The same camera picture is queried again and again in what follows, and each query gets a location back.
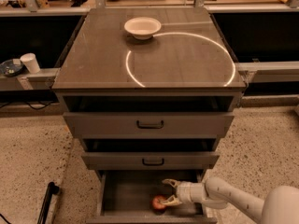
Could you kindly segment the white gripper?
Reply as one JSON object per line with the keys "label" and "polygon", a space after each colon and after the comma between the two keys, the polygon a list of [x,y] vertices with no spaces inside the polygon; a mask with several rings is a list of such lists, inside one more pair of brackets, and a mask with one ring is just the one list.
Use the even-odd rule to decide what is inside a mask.
{"label": "white gripper", "polygon": [[177,206],[182,203],[202,203],[206,198],[206,189],[203,183],[179,182],[175,179],[167,178],[162,181],[165,185],[170,185],[176,189],[176,194],[167,199],[161,199],[164,206]]}

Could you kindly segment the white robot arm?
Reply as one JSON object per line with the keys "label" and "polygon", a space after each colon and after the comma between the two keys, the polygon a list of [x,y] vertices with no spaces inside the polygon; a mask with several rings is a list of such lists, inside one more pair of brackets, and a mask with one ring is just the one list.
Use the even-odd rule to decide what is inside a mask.
{"label": "white robot arm", "polygon": [[298,188],[279,186],[263,200],[219,177],[210,177],[201,183],[174,179],[165,179],[163,183],[175,190],[172,196],[160,201],[164,206],[200,203],[208,208],[224,209],[229,203],[256,224],[299,224]]}

